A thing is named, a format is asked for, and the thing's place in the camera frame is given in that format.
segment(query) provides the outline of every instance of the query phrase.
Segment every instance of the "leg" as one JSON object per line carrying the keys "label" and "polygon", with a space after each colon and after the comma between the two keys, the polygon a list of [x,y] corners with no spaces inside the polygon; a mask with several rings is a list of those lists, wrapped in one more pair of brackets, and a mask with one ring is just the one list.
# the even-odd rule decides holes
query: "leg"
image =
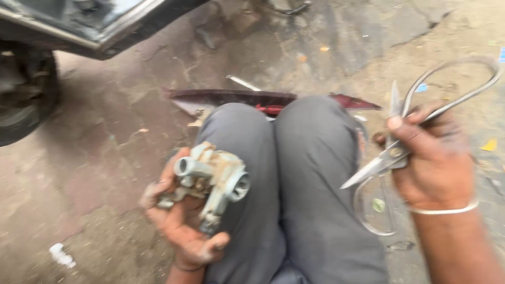
{"label": "leg", "polygon": [[310,283],[387,283],[384,248],[354,217],[356,122],[328,97],[291,103],[274,124],[287,257]]}
{"label": "leg", "polygon": [[206,271],[206,283],[269,283],[285,257],[279,227],[279,182],[272,125],[252,107],[226,104],[204,122],[196,139],[236,154],[251,176],[251,189],[230,203],[220,231],[231,241],[224,258]]}

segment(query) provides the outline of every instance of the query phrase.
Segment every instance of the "scissors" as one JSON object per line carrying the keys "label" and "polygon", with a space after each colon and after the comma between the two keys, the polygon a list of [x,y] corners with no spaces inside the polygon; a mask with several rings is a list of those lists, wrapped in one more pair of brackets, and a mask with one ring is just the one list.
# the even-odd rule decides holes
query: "scissors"
{"label": "scissors", "polygon": [[[501,69],[498,61],[495,59],[487,58],[487,57],[468,57],[461,58],[454,61],[444,62],[440,65],[433,67],[432,69],[426,71],[417,81],[412,85],[412,87],[407,92],[405,100],[403,104],[399,99],[399,91],[396,84],[396,81],[393,82],[393,87],[391,90],[391,100],[390,100],[390,108],[389,114],[399,115],[404,118],[407,116],[407,113],[410,108],[410,104],[412,101],[412,96],[414,92],[417,90],[419,85],[426,80],[429,76],[433,75],[435,72],[445,69],[447,67],[462,64],[462,63],[478,63],[484,64],[487,66],[492,72],[493,76],[489,81],[480,87],[473,89],[469,93],[461,96],[459,99],[454,100],[447,105],[435,110],[431,113],[423,122],[429,121],[445,111],[461,104],[462,102],[467,101],[468,99],[478,95],[479,93],[487,90],[491,86],[493,86],[501,77],[503,70]],[[346,181],[340,189],[351,187],[355,184],[360,184],[356,189],[354,196],[354,210],[358,220],[365,226],[366,229],[371,231],[374,234],[381,236],[390,236],[395,234],[395,220],[393,218],[393,211],[391,209],[391,201],[389,200],[388,190],[386,188],[386,182],[384,175],[391,169],[404,168],[408,164],[408,155],[411,153],[407,147],[405,147],[398,139],[389,135],[386,138],[386,149],[382,151],[376,158],[374,158],[370,163],[365,165],[361,170],[359,170],[356,174],[354,174],[348,181]],[[387,211],[389,214],[389,219],[391,223],[392,229],[389,231],[380,231],[374,228],[365,218],[364,211],[364,198],[362,196],[362,191],[366,184],[368,184],[374,178],[380,178],[381,189],[384,194],[385,203],[387,205]]]}

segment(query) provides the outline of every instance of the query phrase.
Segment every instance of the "hand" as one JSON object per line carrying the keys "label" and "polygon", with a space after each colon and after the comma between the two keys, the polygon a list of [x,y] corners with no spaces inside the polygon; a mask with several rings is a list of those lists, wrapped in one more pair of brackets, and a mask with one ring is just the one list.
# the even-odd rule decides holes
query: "hand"
{"label": "hand", "polygon": [[[468,206],[473,196],[473,161],[467,137],[450,111],[419,125],[442,105],[434,102],[414,108],[405,119],[387,120],[390,133],[412,151],[408,166],[393,170],[393,180],[414,208],[460,209]],[[380,145],[385,138],[381,133],[374,135]]]}
{"label": "hand", "polygon": [[230,241],[230,236],[221,232],[207,239],[198,231],[205,200],[185,196],[176,202],[170,210],[156,207],[158,197],[165,192],[173,193],[179,186],[174,174],[175,162],[189,156],[189,148],[182,148],[165,166],[160,181],[147,186],[139,204],[145,209],[148,218],[164,234],[175,249],[175,266],[182,270],[194,270],[223,257],[223,249]]}

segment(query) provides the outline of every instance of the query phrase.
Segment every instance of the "concrete ground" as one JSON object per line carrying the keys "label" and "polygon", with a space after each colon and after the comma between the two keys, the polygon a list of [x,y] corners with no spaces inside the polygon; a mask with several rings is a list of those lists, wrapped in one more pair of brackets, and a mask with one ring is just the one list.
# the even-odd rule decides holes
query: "concrete ground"
{"label": "concrete ground", "polygon": [[[241,2],[225,2],[221,10],[209,4],[191,12],[106,62],[57,53],[59,109],[25,139],[0,148],[1,283],[165,280],[171,249],[136,202],[171,149],[191,145],[197,130],[187,127],[191,119],[163,87],[242,89],[225,79],[233,74],[265,90],[300,96],[342,91],[384,106],[393,80],[406,93],[440,61],[498,58],[505,45],[505,3],[498,0],[314,1],[290,18],[262,10],[245,14]],[[195,37],[197,25],[211,33],[216,50]],[[484,68],[456,67],[429,79],[416,102],[454,99],[488,76]],[[502,260],[505,200],[484,177],[505,182],[504,91],[502,80],[457,109],[482,165],[481,211]],[[359,114],[369,120],[370,132],[380,130],[386,117]],[[496,151],[478,149],[490,138],[498,140]],[[367,156],[376,152],[371,148]],[[385,245],[415,242],[404,207],[398,201],[395,207],[398,233]],[[51,259],[47,250],[57,242],[77,266],[67,269]],[[417,249],[388,254],[388,264],[393,283],[428,282]]]}

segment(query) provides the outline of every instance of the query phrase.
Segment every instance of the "blue scrap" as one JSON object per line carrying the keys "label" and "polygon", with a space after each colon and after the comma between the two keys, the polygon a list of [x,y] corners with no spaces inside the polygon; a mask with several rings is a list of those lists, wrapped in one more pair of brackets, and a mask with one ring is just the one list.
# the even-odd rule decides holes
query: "blue scrap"
{"label": "blue scrap", "polygon": [[428,90],[428,85],[426,83],[421,83],[419,87],[417,87],[416,92],[422,92],[422,91],[427,91]]}
{"label": "blue scrap", "polygon": [[505,62],[505,48],[501,48],[500,59],[498,59],[498,62]]}

